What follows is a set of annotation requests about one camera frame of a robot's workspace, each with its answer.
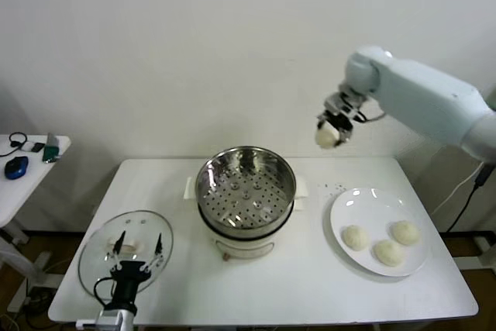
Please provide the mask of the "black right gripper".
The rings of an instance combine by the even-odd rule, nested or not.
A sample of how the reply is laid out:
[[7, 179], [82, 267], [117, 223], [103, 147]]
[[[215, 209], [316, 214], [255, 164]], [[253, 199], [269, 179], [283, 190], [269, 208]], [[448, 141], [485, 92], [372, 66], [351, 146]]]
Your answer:
[[330, 125], [338, 130], [339, 139], [336, 141], [336, 147], [347, 143], [353, 130], [353, 124], [344, 114], [332, 114], [324, 111], [317, 117], [317, 129], [329, 129]]

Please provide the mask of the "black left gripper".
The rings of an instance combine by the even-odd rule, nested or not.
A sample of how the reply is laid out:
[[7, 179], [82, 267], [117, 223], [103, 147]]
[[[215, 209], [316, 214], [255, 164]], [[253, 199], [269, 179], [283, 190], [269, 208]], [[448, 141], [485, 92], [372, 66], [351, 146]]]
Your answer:
[[105, 255], [105, 262], [115, 282], [110, 309], [136, 312], [135, 299], [139, 286], [151, 278], [153, 267], [159, 267], [163, 263], [162, 234], [160, 233], [157, 238], [153, 256], [146, 263], [137, 260], [123, 261], [121, 251], [125, 236], [126, 231], [123, 231]]

